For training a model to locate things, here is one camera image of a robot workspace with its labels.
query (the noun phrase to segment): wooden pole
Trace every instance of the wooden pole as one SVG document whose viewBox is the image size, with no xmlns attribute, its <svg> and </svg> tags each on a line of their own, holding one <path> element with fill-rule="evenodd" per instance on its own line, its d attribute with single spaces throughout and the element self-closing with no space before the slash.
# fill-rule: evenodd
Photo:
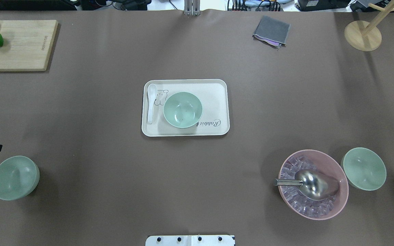
<svg viewBox="0 0 394 246">
<path fill-rule="evenodd" d="M 394 0 L 384 8 L 384 11 L 381 11 L 371 22 L 366 26 L 364 30 L 361 31 L 361 36 L 366 36 L 372 29 L 374 29 L 383 19 L 386 17 L 394 8 Z"/>
</svg>

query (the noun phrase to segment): scoop handle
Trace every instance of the scoop handle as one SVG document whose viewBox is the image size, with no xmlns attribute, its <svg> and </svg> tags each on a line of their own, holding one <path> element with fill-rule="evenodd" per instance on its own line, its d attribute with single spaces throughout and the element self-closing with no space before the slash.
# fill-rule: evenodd
<svg viewBox="0 0 394 246">
<path fill-rule="evenodd" d="M 275 179 L 273 184 L 275 186 L 302 186 L 303 182 L 298 179 Z"/>
</svg>

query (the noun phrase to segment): metal scoop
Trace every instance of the metal scoop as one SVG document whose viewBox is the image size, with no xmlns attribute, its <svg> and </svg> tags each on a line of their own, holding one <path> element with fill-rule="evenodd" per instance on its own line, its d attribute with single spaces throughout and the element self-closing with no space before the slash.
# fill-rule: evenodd
<svg viewBox="0 0 394 246">
<path fill-rule="evenodd" d="M 313 170 L 303 169 L 294 174 L 295 179 L 275 179 L 275 186 L 297 186 L 306 197 L 315 201 L 326 199 L 337 193 L 338 180 Z"/>
</svg>

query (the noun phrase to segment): white spoon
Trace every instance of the white spoon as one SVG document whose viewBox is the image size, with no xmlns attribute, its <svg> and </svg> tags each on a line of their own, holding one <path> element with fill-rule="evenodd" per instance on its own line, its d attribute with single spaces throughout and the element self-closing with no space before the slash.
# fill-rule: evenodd
<svg viewBox="0 0 394 246">
<path fill-rule="evenodd" d="M 148 115 L 147 123 L 153 122 L 153 105 L 155 104 L 156 95 L 158 94 L 158 87 L 155 84 L 150 84 L 147 89 L 148 94 Z"/>
</svg>

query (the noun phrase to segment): round wooden base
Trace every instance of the round wooden base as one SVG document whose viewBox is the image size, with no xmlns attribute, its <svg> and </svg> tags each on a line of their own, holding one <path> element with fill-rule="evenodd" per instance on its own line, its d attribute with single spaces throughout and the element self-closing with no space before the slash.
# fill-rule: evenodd
<svg viewBox="0 0 394 246">
<path fill-rule="evenodd" d="M 376 50 L 381 44 L 381 32 L 378 28 L 373 28 L 366 36 L 361 36 L 361 31 L 366 28 L 369 22 L 357 20 L 349 23 L 344 29 L 344 37 L 347 42 L 357 50 L 372 51 Z"/>
</svg>

